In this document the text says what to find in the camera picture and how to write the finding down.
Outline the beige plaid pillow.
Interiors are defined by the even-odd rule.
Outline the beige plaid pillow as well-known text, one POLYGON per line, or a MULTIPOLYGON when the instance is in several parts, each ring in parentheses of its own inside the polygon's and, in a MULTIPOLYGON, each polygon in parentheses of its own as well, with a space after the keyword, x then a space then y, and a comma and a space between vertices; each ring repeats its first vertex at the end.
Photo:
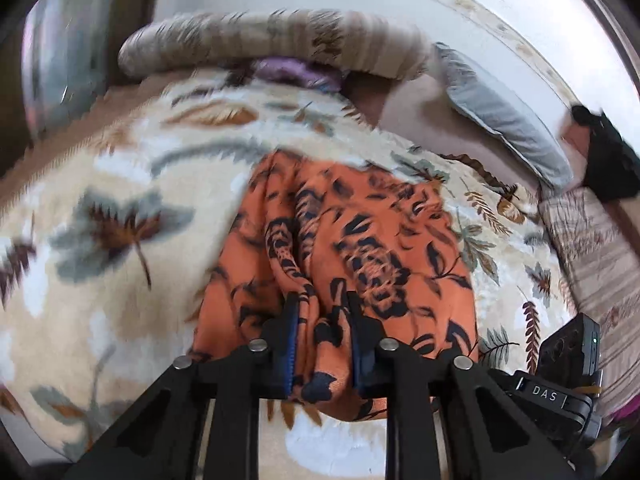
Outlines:
POLYGON ((600 326, 599 411, 611 417, 639 393, 639 257, 588 188, 543 200, 539 212, 577 310, 600 326))

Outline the mauve bed sheet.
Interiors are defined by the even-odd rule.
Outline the mauve bed sheet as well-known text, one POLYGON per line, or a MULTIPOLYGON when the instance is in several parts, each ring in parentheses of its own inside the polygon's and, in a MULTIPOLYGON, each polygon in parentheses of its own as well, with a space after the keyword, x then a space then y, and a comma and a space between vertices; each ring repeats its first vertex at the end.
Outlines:
POLYGON ((540 181, 500 141, 450 105, 444 86, 434 77, 394 81, 351 72, 342 95, 366 121, 410 141, 413 151, 429 151, 462 162, 493 186, 521 185, 535 194, 540 181))

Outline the brown stained-glass wardrobe door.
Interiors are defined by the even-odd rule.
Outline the brown stained-glass wardrobe door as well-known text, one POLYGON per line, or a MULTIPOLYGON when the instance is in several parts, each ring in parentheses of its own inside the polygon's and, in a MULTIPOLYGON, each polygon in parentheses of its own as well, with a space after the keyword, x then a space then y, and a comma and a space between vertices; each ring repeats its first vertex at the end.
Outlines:
POLYGON ((22 91, 32 140, 88 112, 127 77, 118 67, 124 41, 146 24, 154 0, 38 0, 22 41, 22 91))

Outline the cream leaf-pattern plush blanket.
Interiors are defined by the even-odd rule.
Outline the cream leaf-pattern plush blanket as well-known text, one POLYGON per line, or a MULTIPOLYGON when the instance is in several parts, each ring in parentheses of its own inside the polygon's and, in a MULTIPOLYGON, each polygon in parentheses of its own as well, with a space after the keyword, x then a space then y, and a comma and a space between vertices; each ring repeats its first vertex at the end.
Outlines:
MULTIPOLYGON (((372 127, 342 96, 152 78, 44 141, 2 182, 1 401, 79 460, 171 362, 259 162, 275 151, 431 182, 472 280, 477 352, 532 372, 572 294, 527 192, 372 127)), ((259 417, 264 479, 384 474, 386 413, 341 420, 293 398, 259 417)))

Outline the grey pillow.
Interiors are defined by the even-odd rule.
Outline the grey pillow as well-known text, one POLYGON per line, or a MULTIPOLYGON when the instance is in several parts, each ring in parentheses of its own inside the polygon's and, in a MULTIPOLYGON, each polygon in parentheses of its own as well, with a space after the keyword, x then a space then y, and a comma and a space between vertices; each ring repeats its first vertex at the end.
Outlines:
POLYGON ((463 53, 435 44, 451 106, 499 140, 541 182, 562 190, 574 172, 558 140, 513 91, 463 53))

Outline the black cloth item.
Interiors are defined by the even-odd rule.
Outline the black cloth item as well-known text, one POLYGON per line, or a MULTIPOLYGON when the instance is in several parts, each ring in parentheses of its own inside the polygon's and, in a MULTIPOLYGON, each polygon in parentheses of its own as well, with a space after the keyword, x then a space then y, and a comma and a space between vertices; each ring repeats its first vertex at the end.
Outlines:
POLYGON ((602 203, 639 194, 639 156, 604 113, 593 114, 582 104, 570 109, 577 125, 589 130, 587 166, 582 184, 602 203))

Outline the orange black floral garment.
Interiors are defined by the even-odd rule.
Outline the orange black floral garment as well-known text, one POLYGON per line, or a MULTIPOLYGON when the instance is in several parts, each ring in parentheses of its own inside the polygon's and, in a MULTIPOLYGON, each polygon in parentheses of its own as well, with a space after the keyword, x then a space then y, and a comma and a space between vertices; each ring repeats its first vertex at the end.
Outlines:
POLYGON ((350 308, 434 358, 477 352, 470 271, 431 182, 289 151, 265 156, 213 268, 192 351, 222 359, 298 309, 293 398, 341 420, 381 418, 352 386, 350 308))

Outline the purple cloth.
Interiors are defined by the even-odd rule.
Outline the purple cloth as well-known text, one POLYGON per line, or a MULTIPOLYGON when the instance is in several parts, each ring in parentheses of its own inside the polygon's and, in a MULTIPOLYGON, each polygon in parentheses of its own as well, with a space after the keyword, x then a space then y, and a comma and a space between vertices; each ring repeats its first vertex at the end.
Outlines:
POLYGON ((258 58, 250 67, 260 80, 323 92, 339 92, 344 80, 344 74, 338 68, 299 58, 258 58))

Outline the beige striped bolster pillow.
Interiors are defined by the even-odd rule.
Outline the beige striped bolster pillow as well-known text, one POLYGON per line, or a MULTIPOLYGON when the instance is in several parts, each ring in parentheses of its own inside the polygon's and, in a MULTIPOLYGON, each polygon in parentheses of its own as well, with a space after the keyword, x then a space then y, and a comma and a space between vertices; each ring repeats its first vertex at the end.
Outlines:
POLYGON ((178 14, 134 32, 118 66, 143 78, 178 68, 246 58, 297 58, 393 80, 420 77, 434 54, 416 25, 357 11, 178 14))

